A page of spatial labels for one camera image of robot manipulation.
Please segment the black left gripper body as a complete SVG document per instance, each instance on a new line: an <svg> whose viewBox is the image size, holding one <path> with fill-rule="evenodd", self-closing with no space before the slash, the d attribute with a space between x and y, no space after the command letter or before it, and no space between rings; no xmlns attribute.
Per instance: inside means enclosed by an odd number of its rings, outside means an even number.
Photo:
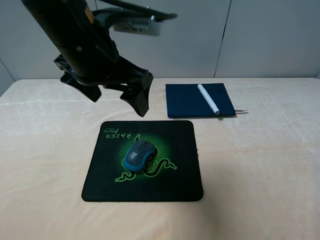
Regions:
<svg viewBox="0 0 320 240"><path fill-rule="evenodd" d="M105 21L96 19L85 0L24 0L45 34L84 86L138 84L150 72L121 57Z"/></svg>

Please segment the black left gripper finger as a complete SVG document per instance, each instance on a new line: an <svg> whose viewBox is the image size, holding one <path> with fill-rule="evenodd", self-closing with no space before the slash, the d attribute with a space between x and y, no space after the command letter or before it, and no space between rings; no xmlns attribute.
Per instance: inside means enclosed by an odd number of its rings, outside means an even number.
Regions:
<svg viewBox="0 0 320 240"><path fill-rule="evenodd" d="M149 110L149 93L152 82L153 75L145 72L137 81L122 85L123 94L120 98L126 101L140 117L144 117Z"/></svg>
<svg viewBox="0 0 320 240"><path fill-rule="evenodd" d="M66 85L73 87L74 89L78 90L88 99L93 102L97 102L97 100L102 96L102 92L100 88L96 86L85 86L78 83L71 75L65 73L61 78L60 82Z"/></svg>

